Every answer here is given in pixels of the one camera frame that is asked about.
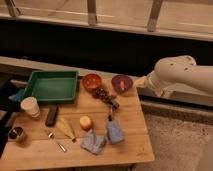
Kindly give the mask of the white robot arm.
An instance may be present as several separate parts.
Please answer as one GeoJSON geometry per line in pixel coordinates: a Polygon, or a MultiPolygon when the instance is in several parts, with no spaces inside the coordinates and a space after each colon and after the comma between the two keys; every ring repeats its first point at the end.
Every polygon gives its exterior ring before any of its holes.
{"type": "Polygon", "coordinates": [[[147,76],[134,81],[136,87],[148,88],[158,97],[165,96],[168,87],[174,84],[185,84],[213,95],[213,66],[198,65],[189,55],[165,57],[156,62],[147,76]]]}

